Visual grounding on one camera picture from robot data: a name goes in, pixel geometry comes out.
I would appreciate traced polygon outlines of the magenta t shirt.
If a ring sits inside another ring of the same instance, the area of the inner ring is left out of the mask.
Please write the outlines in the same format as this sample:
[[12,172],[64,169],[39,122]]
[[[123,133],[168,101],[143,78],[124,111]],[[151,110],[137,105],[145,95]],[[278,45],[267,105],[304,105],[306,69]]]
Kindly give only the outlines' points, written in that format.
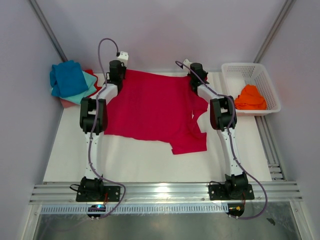
[[168,143],[174,155],[206,151],[207,134],[198,118],[208,103],[192,91],[190,80],[128,70],[122,90],[106,106],[104,133]]

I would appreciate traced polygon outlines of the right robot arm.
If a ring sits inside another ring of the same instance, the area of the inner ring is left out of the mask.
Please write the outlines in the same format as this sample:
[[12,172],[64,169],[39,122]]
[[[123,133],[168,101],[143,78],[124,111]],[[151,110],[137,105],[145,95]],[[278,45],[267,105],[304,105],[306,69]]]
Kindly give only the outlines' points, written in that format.
[[221,142],[225,161],[225,182],[218,185],[220,192],[217,189],[214,192],[230,200],[240,200],[248,190],[249,182],[245,171],[240,166],[237,145],[234,143],[237,123],[234,99],[217,93],[210,87],[207,81],[208,73],[201,63],[189,63],[186,68],[192,91],[209,105],[210,125],[216,130]]

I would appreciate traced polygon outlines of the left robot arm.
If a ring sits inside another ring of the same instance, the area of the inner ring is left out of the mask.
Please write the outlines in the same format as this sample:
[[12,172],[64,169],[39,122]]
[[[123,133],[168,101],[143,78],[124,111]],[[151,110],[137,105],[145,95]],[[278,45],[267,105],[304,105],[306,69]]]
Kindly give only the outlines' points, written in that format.
[[80,102],[79,124],[85,134],[88,163],[77,189],[77,202],[120,201],[120,184],[104,185],[106,180],[99,172],[98,165],[102,137],[108,126],[107,104],[122,90],[126,69],[120,60],[110,61],[102,89],[97,95],[85,97]]

